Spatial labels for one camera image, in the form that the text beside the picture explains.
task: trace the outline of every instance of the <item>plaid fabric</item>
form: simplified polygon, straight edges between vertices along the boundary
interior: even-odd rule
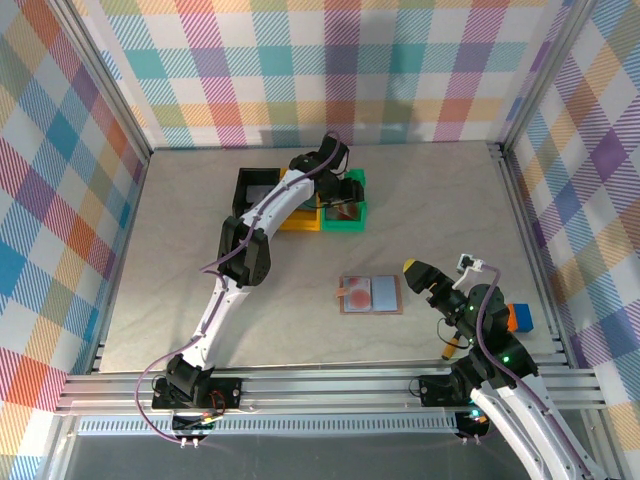
[[[45,0],[0,0],[0,478],[35,475],[142,163]]]
[[[640,2],[601,1],[516,148],[562,321],[640,476]]]
[[[328,128],[350,144],[486,140],[561,8],[100,0],[89,17],[76,4],[150,140],[174,148],[315,145]]]
[[[520,90],[518,91],[518,95],[516,96],[513,105],[511,105],[511,109],[509,110],[509,114],[507,115],[507,119],[502,125],[502,129],[500,130],[500,135],[498,137],[499,142],[503,142],[509,130],[513,126],[513,122],[515,120],[516,115],[520,111],[520,107],[522,107],[523,102],[531,93],[531,89],[533,88],[533,84],[538,78],[538,73],[540,72],[540,68],[542,67],[544,61],[547,59],[549,51],[551,50],[551,46],[553,42],[555,42],[556,38],[558,38],[558,33],[562,26],[564,25],[569,12],[571,11],[571,7],[575,3],[575,0],[563,0],[562,6],[558,10],[553,23],[551,24],[551,28],[547,32],[547,35],[540,46],[540,50],[536,54],[535,60],[531,64],[529,71],[525,77],[524,82],[520,86]]]

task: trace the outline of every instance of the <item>ventilated metal strip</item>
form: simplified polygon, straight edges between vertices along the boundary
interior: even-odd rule
[[[171,432],[168,415],[154,417],[153,424]],[[380,433],[454,433],[457,431],[453,413],[413,413],[376,415],[227,415],[215,423],[211,435],[356,435]],[[78,435],[147,435],[153,433],[139,416],[85,416],[80,421]]]

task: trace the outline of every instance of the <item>orange block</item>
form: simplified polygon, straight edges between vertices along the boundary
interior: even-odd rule
[[[518,321],[516,320],[516,312],[515,312],[515,309],[513,308],[513,304],[512,303],[507,305],[507,308],[509,309],[509,320],[507,321],[507,329],[510,332],[515,332],[518,329]]]

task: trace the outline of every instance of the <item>yellow tray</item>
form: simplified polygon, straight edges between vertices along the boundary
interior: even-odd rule
[[[280,179],[287,173],[286,168],[280,169]],[[314,196],[314,203],[319,206],[318,196]],[[280,226],[280,230],[283,231],[305,231],[305,232],[319,232],[322,230],[322,209],[317,208],[315,210],[295,210],[289,218]]]

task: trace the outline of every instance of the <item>yellow object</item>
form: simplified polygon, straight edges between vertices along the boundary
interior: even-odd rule
[[[287,173],[286,168],[280,169],[280,179]],[[314,196],[316,207],[319,206],[318,197]],[[322,209],[316,208],[315,210],[295,210],[289,218],[287,218],[280,230],[283,231],[307,231],[307,232],[319,232],[322,230]]]
[[[404,262],[404,267],[402,267],[402,273],[407,273],[407,270],[409,270],[409,267],[411,267],[411,265],[413,265],[415,261],[416,261],[415,258],[410,258],[409,260]]]
[[[449,340],[449,343],[451,343],[452,345],[447,345],[446,347],[444,347],[444,351],[442,352],[443,360],[449,360],[451,357],[453,357],[453,354],[456,353],[458,339],[456,337],[453,337],[451,340]]]

